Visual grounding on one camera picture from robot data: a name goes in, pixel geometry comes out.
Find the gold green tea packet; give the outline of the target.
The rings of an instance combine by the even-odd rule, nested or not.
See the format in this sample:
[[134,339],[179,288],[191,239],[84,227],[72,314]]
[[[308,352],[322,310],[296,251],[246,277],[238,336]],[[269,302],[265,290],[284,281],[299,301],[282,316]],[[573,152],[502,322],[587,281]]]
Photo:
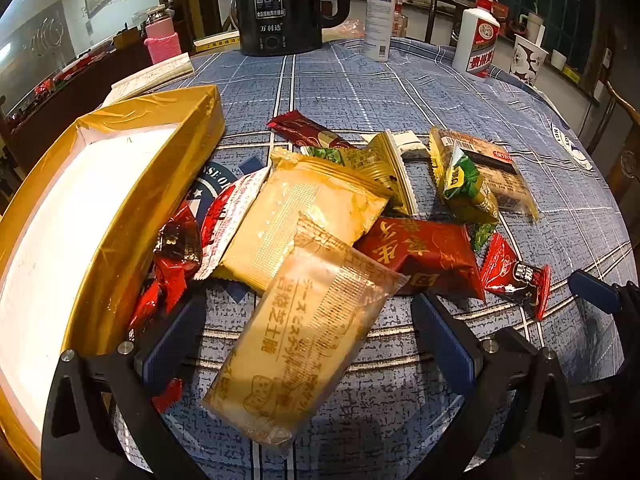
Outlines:
[[376,134],[364,148],[303,146],[302,153],[359,171],[384,185],[393,193],[390,208],[396,214],[414,217],[419,213],[408,171],[389,132]]

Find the dark red stick packet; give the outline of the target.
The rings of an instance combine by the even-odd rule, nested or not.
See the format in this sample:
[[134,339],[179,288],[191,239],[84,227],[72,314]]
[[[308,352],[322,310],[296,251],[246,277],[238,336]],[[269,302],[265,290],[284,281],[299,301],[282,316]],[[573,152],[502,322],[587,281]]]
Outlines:
[[298,110],[274,116],[267,122],[267,127],[293,144],[306,148],[355,148],[355,145]]

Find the white small packet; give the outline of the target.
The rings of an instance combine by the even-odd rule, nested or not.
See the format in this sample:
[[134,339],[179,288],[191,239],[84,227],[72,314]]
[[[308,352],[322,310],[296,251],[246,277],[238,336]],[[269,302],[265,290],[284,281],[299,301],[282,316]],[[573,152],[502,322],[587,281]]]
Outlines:
[[398,132],[385,130],[362,134],[361,137],[367,144],[363,145],[360,151],[386,159],[388,162],[395,157],[402,160],[419,160],[428,157],[426,145],[412,130]]

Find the dark wooden sideboard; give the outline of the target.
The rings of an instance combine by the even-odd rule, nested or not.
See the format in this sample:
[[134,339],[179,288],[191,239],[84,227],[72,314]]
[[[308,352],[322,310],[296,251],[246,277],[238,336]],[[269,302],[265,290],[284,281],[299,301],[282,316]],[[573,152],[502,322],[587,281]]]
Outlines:
[[152,65],[145,36],[133,28],[115,36],[108,49],[86,55],[73,68],[43,83],[43,92],[1,117],[6,150],[29,172],[54,141],[78,117],[95,110],[112,85]]

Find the brown cake packet yellow edge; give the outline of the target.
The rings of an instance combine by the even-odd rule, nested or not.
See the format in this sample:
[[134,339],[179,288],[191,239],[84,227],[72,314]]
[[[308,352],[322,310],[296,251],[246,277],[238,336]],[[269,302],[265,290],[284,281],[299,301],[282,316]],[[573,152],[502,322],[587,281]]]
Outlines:
[[462,150],[475,162],[497,199],[499,214],[503,211],[514,211],[527,214],[534,220],[538,218],[533,195],[518,166],[504,148],[475,136],[434,126],[428,138],[428,152],[431,156],[437,194],[444,205],[446,203],[442,197],[442,188],[451,145],[454,142],[459,142]]

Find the white book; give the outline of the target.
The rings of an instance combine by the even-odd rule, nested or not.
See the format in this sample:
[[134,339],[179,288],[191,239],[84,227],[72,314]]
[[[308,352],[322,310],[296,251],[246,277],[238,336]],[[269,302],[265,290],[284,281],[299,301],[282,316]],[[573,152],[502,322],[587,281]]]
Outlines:
[[168,58],[112,84],[111,91],[108,92],[102,107],[133,98],[160,84],[190,75],[193,72],[194,68],[187,53]]

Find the red gold lettered snack packet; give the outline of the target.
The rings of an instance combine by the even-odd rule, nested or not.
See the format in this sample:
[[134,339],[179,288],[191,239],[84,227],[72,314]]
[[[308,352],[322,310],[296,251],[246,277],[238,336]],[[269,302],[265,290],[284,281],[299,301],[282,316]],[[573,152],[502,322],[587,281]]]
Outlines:
[[461,224],[379,218],[355,248],[408,278],[399,296],[429,290],[451,298],[485,299],[468,231]]

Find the gold tray box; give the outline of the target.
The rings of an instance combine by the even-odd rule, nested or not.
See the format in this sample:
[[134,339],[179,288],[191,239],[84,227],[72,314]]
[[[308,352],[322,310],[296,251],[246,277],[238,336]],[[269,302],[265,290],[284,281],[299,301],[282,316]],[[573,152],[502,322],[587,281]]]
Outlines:
[[60,354],[124,338],[157,233],[224,134],[214,86],[163,91],[77,118],[1,219],[1,432],[41,472]]

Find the green snack packet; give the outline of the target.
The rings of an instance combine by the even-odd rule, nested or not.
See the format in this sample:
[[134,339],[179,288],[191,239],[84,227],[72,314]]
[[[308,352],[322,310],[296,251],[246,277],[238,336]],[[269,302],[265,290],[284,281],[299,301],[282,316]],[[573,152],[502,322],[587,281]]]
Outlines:
[[495,232],[499,208],[494,193],[459,142],[451,145],[442,197],[454,216],[469,227],[472,249],[479,252]]

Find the small glass bottle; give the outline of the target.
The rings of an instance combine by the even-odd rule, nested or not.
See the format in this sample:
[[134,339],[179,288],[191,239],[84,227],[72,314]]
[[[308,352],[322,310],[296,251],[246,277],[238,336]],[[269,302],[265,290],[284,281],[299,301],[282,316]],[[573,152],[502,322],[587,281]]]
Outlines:
[[408,18],[402,13],[402,0],[395,0],[394,20],[392,28],[393,37],[405,37],[408,27]]

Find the white spray bottle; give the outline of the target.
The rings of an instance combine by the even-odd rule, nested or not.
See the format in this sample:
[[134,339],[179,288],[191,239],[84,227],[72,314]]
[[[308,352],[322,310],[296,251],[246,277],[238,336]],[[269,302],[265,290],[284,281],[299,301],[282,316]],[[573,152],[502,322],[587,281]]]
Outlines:
[[390,54],[396,0],[367,0],[363,53],[376,62],[386,62]]

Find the white red snack packet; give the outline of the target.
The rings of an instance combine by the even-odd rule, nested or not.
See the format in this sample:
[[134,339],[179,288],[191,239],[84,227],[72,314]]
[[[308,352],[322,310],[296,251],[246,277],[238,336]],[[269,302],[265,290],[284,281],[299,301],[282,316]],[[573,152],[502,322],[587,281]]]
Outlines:
[[265,167],[229,184],[209,206],[202,222],[202,262],[194,274],[195,281],[206,280],[218,268],[269,171]]

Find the red black candy packet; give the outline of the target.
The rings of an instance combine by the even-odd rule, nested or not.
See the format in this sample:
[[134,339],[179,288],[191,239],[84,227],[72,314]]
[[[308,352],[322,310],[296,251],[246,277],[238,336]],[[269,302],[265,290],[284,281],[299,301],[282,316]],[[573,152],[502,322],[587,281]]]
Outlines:
[[544,317],[551,286],[551,266],[538,268],[524,262],[497,232],[489,241],[480,282],[486,292],[529,310],[536,321]]

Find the clear cheese cracker packet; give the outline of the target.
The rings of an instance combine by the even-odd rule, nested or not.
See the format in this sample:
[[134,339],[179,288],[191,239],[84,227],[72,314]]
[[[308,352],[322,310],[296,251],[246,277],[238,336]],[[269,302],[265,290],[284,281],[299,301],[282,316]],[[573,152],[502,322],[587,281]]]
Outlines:
[[266,448],[288,452],[408,281],[299,216],[294,246],[202,401]]

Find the shiny red candy wrapper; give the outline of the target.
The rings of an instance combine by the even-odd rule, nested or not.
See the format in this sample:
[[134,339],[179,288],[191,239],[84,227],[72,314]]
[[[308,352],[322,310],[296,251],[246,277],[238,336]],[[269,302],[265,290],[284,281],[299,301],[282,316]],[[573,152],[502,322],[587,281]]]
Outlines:
[[152,278],[145,281],[128,326],[128,339],[143,348],[137,372],[161,413],[182,398],[186,376],[179,367],[204,325],[204,299],[188,289],[201,262],[200,228],[182,204],[158,232]]

